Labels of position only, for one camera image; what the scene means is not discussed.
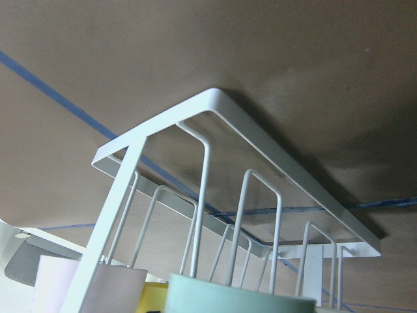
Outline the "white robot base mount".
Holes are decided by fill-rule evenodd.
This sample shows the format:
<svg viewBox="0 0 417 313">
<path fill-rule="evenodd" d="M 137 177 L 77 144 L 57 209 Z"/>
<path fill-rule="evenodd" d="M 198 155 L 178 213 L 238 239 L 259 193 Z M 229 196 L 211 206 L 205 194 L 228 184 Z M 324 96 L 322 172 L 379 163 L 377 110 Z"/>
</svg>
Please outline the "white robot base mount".
<svg viewBox="0 0 417 313">
<path fill-rule="evenodd" d="M 77 250 L 26 233 L 1 221 L 1 277 L 29 287 L 35 285 L 40 257 L 79 260 Z"/>
</svg>

